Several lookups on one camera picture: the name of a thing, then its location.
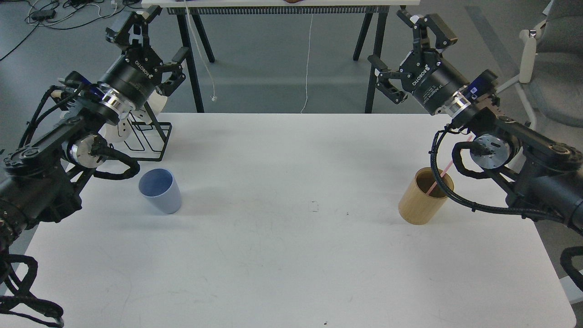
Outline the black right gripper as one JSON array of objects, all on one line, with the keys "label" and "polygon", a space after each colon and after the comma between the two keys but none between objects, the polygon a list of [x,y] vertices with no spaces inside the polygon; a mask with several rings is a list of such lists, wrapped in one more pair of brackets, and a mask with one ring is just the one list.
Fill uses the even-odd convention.
[{"label": "black right gripper", "polygon": [[[376,77],[375,88],[394,104],[408,98],[406,91],[434,115],[455,92],[469,85],[468,79],[440,53],[456,44],[458,36],[437,13],[419,16],[400,9],[396,15],[412,29],[413,48],[400,64],[400,72],[389,69],[377,55],[367,57]],[[400,80],[404,91],[395,87],[391,80]]]}]

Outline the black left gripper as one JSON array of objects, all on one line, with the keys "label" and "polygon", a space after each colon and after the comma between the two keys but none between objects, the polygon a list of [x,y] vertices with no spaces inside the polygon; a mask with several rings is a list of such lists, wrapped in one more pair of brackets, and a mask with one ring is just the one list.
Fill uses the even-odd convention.
[{"label": "black left gripper", "polygon": [[106,41],[126,52],[100,77],[98,83],[125,96],[135,109],[140,109],[154,90],[158,95],[171,96],[186,79],[183,62],[190,48],[182,46],[171,62],[163,63],[150,47],[148,25],[154,18],[155,12],[131,12],[106,28]]}]

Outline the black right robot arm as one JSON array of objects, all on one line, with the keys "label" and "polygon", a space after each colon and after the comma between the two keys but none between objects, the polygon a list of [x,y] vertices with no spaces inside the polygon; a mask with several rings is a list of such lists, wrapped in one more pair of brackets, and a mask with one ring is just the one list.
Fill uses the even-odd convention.
[{"label": "black right robot arm", "polygon": [[[430,171],[448,199],[470,208],[533,221],[551,220],[582,233],[582,153],[504,116],[495,90],[497,76],[485,70],[469,82],[443,56],[458,37],[438,14],[411,15],[405,6],[397,16],[412,31],[412,49],[396,70],[380,58],[387,13],[378,15],[367,88],[365,113],[372,112],[380,91],[395,104],[412,96],[430,115],[447,114],[451,121],[432,141]],[[464,130],[475,137],[454,144],[456,170],[476,180],[491,179],[506,193],[506,207],[476,203],[446,185],[437,155],[448,133]]]}]

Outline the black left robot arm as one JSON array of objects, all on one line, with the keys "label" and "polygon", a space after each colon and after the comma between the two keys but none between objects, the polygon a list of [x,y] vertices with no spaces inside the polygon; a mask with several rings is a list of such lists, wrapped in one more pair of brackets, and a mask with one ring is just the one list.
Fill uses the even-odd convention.
[{"label": "black left robot arm", "polygon": [[41,222],[58,223],[82,207],[81,191],[90,178],[127,180],[140,170],[139,159],[110,147],[99,130],[122,125],[129,114],[145,113],[141,125],[153,125],[166,143],[148,104],[156,92],[171,95],[183,81],[182,46],[164,63],[152,49],[148,25],[162,12],[158,5],[132,12],[106,29],[106,39],[121,48],[121,56],[97,83],[78,72],[46,91],[18,148],[2,161],[7,179],[1,183],[1,282],[10,295],[1,297],[1,313],[26,305],[52,322],[21,314],[52,328],[62,328],[64,311],[58,304],[31,293],[38,263],[33,257],[12,255],[9,247],[27,229]]}]

